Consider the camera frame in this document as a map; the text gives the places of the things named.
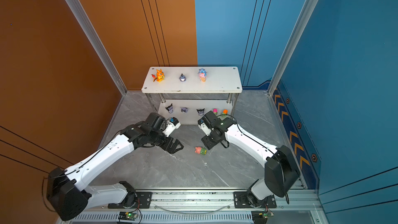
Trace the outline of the purple bat toy figure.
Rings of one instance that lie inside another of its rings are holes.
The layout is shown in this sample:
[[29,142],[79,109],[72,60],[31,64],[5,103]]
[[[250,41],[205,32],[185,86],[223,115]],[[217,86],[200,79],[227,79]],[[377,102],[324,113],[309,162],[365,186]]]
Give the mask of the purple bat toy figure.
[[188,109],[187,107],[182,107],[182,108],[181,108],[181,112],[182,112],[182,113],[187,113],[188,110],[189,110],[189,109]]

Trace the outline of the blue grey eeyore toy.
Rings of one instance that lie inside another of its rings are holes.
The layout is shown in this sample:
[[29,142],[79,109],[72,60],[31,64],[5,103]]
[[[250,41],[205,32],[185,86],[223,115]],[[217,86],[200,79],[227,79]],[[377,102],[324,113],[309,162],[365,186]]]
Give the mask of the blue grey eeyore toy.
[[180,77],[179,77],[179,80],[181,82],[185,82],[186,81],[186,76],[184,74],[181,74]]

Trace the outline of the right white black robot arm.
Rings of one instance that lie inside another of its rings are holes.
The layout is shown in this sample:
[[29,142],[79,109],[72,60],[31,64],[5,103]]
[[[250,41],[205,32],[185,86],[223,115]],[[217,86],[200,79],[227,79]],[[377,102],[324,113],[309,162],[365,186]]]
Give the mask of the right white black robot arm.
[[232,116],[216,116],[212,111],[198,120],[199,128],[205,133],[202,143],[207,149],[217,144],[228,148],[238,146],[251,155],[264,168],[263,177],[257,179],[246,191],[245,198],[251,207],[265,204],[272,196],[284,198],[290,203],[288,191],[301,176],[300,169],[290,148],[286,145],[271,145],[244,130]]

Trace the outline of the ice cream cone toy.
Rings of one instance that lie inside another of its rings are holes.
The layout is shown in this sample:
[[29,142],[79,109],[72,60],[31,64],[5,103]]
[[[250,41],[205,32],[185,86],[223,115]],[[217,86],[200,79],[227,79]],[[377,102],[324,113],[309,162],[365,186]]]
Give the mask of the ice cream cone toy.
[[201,82],[205,83],[207,79],[207,72],[204,68],[200,68],[198,72],[198,77]]

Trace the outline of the pink pig green toy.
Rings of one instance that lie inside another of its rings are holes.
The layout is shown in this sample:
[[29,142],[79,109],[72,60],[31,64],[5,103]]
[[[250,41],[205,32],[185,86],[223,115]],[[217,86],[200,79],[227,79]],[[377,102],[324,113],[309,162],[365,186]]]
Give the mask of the pink pig green toy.
[[200,155],[206,155],[207,154],[207,149],[204,147],[196,147],[195,148],[195,153],[200,154]]

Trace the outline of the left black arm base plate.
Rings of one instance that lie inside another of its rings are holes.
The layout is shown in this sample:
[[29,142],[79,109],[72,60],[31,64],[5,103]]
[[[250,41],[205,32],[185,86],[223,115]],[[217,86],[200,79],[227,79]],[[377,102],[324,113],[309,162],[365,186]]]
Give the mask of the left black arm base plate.
[[128,193],[121,203],[111,203],[109,209],[148,209],[152,200],[151,192]]

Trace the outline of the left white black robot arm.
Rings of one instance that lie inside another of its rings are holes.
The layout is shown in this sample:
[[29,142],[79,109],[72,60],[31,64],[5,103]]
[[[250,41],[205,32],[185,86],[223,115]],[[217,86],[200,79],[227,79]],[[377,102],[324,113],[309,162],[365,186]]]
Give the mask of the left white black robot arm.
[[136,193],[128,182],[95,187],[90,185],[91,182],[119,159],[139,148],[158,146],[170,154],[182,150],[181,142],[170,136],[180,126],[175,117],[165,119],[157,113],[150,113],[146,120],[118,131],[108,144],[86,159],[64,170],[52,170],[47,177],[47,201],[63,221],[100,205],[132,207]]

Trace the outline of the orange fox toy figure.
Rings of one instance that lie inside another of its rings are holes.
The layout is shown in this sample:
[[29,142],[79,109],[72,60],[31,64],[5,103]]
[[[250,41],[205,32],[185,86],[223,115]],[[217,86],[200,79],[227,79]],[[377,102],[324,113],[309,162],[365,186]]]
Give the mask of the orange fox toy figure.
[[164,72],[161,69],[157,69],[156,70],[156,74],[152,74],[153,77],[153,81],[154,82],[161,82],[164,80],[165,76],[164,76]]

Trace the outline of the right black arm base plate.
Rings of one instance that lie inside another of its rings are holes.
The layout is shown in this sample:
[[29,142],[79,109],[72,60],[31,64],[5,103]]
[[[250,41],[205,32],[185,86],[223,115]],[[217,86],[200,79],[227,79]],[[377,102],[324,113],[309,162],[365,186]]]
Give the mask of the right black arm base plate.
[[274,195],[263,200],[259,200],[252,193],[243,191],[235,191],[233,195],[235,208],[277,208]]

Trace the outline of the grey purple kuromi toy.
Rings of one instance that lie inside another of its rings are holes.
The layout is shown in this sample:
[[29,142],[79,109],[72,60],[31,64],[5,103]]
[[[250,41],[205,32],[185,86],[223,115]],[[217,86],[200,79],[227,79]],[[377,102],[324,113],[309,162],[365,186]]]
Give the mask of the grey purple kuromi toy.
[[205,114],[204,112],[205,112],[205,109],[204,109],[204,108],[197,109],[197,113],[198,113],[198,115],[201,116],[201,117],[204,116],[204,114]]

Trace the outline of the black white kuromi toy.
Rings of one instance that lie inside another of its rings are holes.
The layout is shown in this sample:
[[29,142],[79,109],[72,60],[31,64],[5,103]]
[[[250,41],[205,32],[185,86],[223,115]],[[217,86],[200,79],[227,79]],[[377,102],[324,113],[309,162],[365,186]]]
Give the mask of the black white kuromi toy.
[[166,110],[168,111],[168,113],[170,113],[170,114],[172,114],[172,113],[174,112],[173,104],[167,106],[165,109],[166,109]]

